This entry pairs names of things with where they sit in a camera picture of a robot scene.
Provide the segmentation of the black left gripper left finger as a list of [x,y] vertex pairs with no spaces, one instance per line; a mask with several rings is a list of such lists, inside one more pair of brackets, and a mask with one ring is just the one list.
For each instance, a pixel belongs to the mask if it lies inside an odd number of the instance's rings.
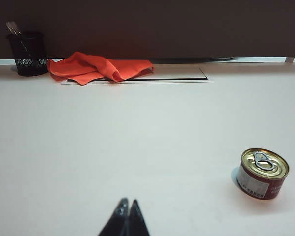
[[104,225],[99,236],[128,236],[129,235],[129,201],[122,198]]

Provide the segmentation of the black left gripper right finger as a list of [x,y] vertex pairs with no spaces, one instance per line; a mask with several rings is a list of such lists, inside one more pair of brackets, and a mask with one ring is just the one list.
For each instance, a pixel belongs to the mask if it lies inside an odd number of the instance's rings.
[[130,236],[150,236],[137,200],[134,200],[129,215]]

